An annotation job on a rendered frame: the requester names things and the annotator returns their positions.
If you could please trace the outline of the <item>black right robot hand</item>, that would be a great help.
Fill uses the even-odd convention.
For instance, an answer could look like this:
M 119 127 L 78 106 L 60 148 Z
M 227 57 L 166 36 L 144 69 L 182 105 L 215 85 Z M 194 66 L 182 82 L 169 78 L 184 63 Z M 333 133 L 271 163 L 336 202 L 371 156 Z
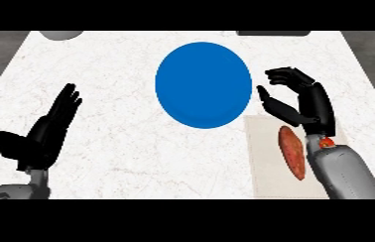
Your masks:
M 298 109 L 275 100 L 265 88 L 256 90 L 265 111 L 292 127 L 301 126 L 306 135 L 334 136 L 334 116 L 321 84 L 296 68 L 265 71 L 270 85 L 284 85 L 296 93 Z

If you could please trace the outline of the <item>grey round object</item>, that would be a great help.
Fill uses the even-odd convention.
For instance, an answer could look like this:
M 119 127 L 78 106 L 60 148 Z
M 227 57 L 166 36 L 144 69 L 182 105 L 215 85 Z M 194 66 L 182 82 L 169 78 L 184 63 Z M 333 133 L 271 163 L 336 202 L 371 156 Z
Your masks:
M 51 41 L 64 41 L 75 38 L 82 31 L 41 31 L 41 35 Z

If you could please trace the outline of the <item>dark grey flat object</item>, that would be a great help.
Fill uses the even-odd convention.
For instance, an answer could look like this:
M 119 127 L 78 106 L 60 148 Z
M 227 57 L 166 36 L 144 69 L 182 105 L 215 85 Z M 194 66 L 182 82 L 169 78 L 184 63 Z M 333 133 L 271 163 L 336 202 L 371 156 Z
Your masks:
M 236 31 L 239 36 L 303 37 L 309 31 Z

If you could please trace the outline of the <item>orange sweet potato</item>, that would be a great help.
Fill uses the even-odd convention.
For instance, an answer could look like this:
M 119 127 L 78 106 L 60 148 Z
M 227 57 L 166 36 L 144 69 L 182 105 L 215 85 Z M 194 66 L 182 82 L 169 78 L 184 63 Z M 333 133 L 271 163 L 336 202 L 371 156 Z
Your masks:
M 283 160 L 295 178 L 303 180 L 303 154 L 302 145 L 292 130 L 286 126 L 278 129 L 278 147 Z

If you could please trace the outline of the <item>beige placemat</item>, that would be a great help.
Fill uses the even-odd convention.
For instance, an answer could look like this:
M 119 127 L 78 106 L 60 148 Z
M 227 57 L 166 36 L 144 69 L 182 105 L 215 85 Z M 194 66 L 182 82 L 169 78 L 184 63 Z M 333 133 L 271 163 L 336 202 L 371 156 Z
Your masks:
M 303 180 L 299 181 L 286 166 L 278 147 L 278 129 L 283 122 L 271 116 L 247 115 L 249 160 L 256 198 L 327 199 L 324 189 L 303 164 Z

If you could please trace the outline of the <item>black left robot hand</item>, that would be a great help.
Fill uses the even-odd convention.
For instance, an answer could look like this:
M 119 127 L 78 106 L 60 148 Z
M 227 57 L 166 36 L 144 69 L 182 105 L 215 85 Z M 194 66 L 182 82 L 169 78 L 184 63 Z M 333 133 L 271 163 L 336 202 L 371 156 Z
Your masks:
M 57 160 L 67 129 L 82 103 L 76 86 L 67 83 L 48 113 L 36 120 L 26 136 L 0 131 L 0 155 L 17 161 L 16 170 L 45 170 Z

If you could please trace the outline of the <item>blue plate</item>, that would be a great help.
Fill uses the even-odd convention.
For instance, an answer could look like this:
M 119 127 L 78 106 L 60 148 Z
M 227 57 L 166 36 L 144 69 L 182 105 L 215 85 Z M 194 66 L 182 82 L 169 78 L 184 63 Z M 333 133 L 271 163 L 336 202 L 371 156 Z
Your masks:
M 249 69 L 224 46 L 196 42 L 163 58 L 154 94 L 165 113 L 188 127 L 210 129 L 241 114 L 252 96 Z

